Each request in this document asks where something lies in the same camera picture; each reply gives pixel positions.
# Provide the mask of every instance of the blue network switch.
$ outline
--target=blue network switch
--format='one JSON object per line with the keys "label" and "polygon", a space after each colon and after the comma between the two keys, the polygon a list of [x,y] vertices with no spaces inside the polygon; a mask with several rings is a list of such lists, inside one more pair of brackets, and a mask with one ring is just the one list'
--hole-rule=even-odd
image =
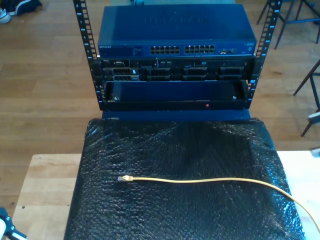
{"label": "blue network switch", "polygon": [[241,4],[107,6],[102,59],[252,56],[257,40]]}

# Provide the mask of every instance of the wooden floor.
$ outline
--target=wooden floor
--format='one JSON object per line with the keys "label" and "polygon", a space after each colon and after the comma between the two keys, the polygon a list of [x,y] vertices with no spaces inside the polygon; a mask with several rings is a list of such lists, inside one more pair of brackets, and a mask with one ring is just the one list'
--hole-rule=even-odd
{"label": "wooden floor", "polygon": [[[42,10],[0,25],[0,206],[10,214],[32,155],[81,153],[88,121],[101,117],[72,1],[41,2]],[[108,1],[87,2],[97,40]],[[262,25],[255,22],[264,2],[238,1],[258,39]],[[301,16],[307,13],[304,8]],[[279,21],[272,46],[281,26]],[[317,30],[310,22],[288,25],[278,50],[268,53],[251,114],[265,122],[277,150],[320,145],[320,126],[300,137],[316,110],[310,84],[292,96],[320,58]]]}

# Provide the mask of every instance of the bubble wrap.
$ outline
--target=bubble wrap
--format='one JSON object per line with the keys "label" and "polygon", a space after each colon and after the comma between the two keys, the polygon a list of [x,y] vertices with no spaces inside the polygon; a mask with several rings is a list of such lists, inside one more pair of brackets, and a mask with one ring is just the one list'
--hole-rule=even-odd
{"label": "bubble wrap", "polygon": [[293,202],[248,182],[118,182],[238,177],[290,192],[272,139],[243,122],[88,124],[65,240],[303,240]]}

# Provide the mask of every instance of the shoe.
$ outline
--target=shoe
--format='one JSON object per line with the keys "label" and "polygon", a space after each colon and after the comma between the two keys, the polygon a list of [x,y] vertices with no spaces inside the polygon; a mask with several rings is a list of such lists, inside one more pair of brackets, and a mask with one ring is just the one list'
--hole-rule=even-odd
{"label": "shoe", "polygon": [[16,15],[15,6],[12,4],[12,0],[2,0],[1,8],[6,10],[6,13],[10,16]]}
{"label": "shoe", "polygon": [[6,12],[5,9],[0,8],[0,24],[6,24],[10,22],[11,16]]}
{"label": "shoe", "polygon": [[1,2],[1,7],[6,9],[10,16],[33,12],[38,6],[42,6],[39,0],[2,0]]}

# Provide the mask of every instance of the black metal stool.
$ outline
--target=black metal stool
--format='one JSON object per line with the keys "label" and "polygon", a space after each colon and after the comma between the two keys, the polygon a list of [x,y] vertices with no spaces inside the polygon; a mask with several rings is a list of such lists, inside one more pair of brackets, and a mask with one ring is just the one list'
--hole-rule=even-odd
{"label": "black metal stool", "polygon": [[[301,19],[301,20],[298,20],[298,17],[299,17],[299,14],[300,14],[300,11],[301,11],[301,8],[302,8],[302,5],[303,3],[305,3],[305,5],[311,9],[311,11],[318,16],[318,18],[308,18],[308,19]],[[278,47],[278,44],[280,42],[280,39],[285,31],[285,28],[286,28],[286,25],[287,24],[298,24],[298,23],[305,23],[305,22],[314,22],[314,21],[320,21],[320,13],[317,12],[314,8],[313,8],[313,5],[310,4],[309,2],[307,2],[306,0],[300,0],[300,5],[299,5],[299,8],[298,8],[298,12],[296,13],[296,16],[295,16],[295,20],[290,20],[289,21],[289,16],[293,10],[293,7],[294,7],[294,4],[295,4],[295,0],[291,0],[291,3],[290,3],[290,7],[289,7],[289,10],[285,16],[285,18],[283,18],[280,14],[279,14],[279,18],[281,19],[281,21],[283,22],[283,26],[282,26],[282,29],[281,29],[281,32],[279,34],[279,37],[278,37],[278,40],[276,41],[276,45],[275,45],[275,48],[274,49],[277,49]],[[260,14],[260,17],[257,21],[256,24],[259,24],[262,16],[264,15],[267,7],[269,6],[269,8],[272,8],[273,9],[273,6],[271,4],[271,1],[270,0],[267,0],[264,7],[263,7],[263,10]],[[319,37],[320,37],[320,25],[319,25],[319,30],[318,30],[318,35],[317,35],[317,38],[316,38],[316,42],[315,43],[318,43],[319,42]]]}
{"label": "black metal stool", "polygon": [[[320,72],[315,72],[319,66],[320,66],[320,59],[313,66],[311,71],[305,76],[305,78],[303,79],[303,81],[300,83],[299,87],[295,90],[295,92],[293,94],[293,96],[295,96],[300,91],[300,89],[305,85],[305,83],[308,81],[308,79],[310,79],[310,83],[311,83],[311,87],[312,87],[312,91],[313,91],[313,96],[314,96],[315,104],[316,104],[316,107],[317,107],[316,113],[320,112],[320,103],[319,103],[319,97],[318,97],[317,89],[316,89],[316,86],[315,86],[314,76],[320,76]],[[305,127],[303,133],[301,134],[301,137],[303,137],[307,133],[307,131],[309,130],[309,128],[311,127],[311,125],[313,123],[314,123],[314,121],[312,119],[310,119],[308,125]]]}

